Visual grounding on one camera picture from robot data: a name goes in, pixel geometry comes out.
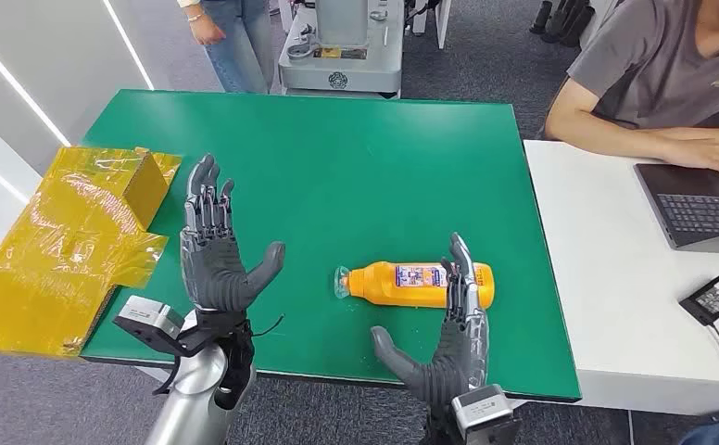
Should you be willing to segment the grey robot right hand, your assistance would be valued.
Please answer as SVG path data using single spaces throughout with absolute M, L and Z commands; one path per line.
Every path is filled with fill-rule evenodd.
M 488 320 L 480 304 L 471 252 L 456 232 L 442 265 L 448 273 L 447 307 L 440 337 L 428 363 L 414 361 L 397 348 L 382 326 L 371 328 L 374 354 L 406 388 L 431 409 L 445 410 L 452 400 L 486 384 Z

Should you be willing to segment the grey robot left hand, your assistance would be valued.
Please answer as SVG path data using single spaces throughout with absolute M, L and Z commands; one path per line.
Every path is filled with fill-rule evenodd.
M 247 270 L 233 229 L 234 182 L 218 185 L 221 168 L 207 153 L 190 171 L 180 232 L 183 282 L 200 310 L 244 312 L 284 267 L 285 243 L 273 241 Z

